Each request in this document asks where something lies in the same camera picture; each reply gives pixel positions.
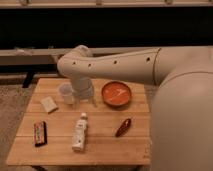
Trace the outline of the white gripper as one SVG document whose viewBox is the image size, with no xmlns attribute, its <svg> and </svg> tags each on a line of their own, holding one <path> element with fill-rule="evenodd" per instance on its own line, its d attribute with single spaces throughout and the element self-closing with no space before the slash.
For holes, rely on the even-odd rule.
<svg viewBox="0 0 213 171">
<path fill-rule="evenodd" d="M 94 87 L 89 77 L 73 77 L 71 79 L 71 90 L 73 96 L 79 100 L 91 98 L 91 103 L 97 108 L 94 96 Z"/>
</svg>

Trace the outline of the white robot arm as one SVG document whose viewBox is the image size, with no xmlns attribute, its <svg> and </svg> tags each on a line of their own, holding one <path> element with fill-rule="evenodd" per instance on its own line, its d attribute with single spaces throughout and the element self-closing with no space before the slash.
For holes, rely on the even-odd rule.
<svg viewBox="0 0 213 171">
<path fill-rule="evenodd" d="M 160 47 L 94 57 L 78 46 L 57 63 L 74 95 L 93 78 L 156 85 L 150 120 L 151 171 L 213 171 L 213 48 Z"/>
</svg>

